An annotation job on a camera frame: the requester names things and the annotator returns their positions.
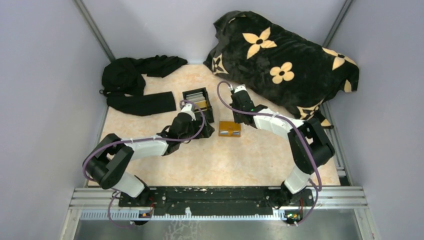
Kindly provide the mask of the yellow leather card holder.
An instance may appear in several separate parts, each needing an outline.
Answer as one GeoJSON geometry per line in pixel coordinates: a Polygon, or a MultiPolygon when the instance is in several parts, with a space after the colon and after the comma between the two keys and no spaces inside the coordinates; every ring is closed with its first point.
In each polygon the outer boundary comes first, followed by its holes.
{"type": "Polygon", "coordinates": [[[220,121],[218,125],[220,137],[240,137],[241,130],[241,124],[233,121],[220,121]]]}

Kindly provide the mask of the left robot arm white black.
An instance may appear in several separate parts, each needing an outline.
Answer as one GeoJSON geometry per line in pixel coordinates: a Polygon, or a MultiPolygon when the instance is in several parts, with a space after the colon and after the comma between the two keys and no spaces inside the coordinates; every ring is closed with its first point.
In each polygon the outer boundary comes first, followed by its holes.
{"type": "Polygon", "coordinates": [[[125,193],[136,206],[144,207],[150,200],[149,187],[139,177],[127,172],[129,163],[146,157],[170,155],[182,143],[209,138],[214,132],[206,118],[180,112],[171,125],[151,137],[124,140],[110,133],[84,161],[83,172],[102,189],[125,193]]]}

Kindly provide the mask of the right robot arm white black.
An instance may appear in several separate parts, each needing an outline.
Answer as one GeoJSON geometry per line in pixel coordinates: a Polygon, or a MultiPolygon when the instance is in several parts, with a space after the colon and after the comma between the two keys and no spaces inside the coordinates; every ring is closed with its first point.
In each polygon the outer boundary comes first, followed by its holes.
{"type": "Polygon", "coordinates": [[[301,200],[301,191],[311,175],[335,155],[335,149],[321,123],[315,118],[289,118],[265,105],[254,105],[243,86],[231,91],[231,100],[229,106],[236,123],[268,131],[289,142],[294,167],[281,185],[281,199],[287,206],[295,206],[301,200]]]}

